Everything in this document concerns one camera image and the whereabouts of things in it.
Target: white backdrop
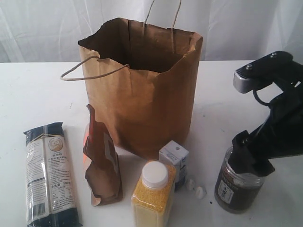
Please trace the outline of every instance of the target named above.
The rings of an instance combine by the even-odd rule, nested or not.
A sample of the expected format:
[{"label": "white backdrop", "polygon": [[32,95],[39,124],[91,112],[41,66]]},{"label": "white backdrop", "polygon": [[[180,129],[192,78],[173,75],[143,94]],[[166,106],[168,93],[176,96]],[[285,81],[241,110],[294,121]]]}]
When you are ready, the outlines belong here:
[{"label": "white backdrop", "polygon": [[[0,0],[0,62],[80,61],[78,40],[106,21],[144,21],[152,0]],[[179,0],[156,0],[148,23],[171,27]],[[202,60],[286,50],[303,63],[303,0],[182,0],[175,28],[204,37]]]}]

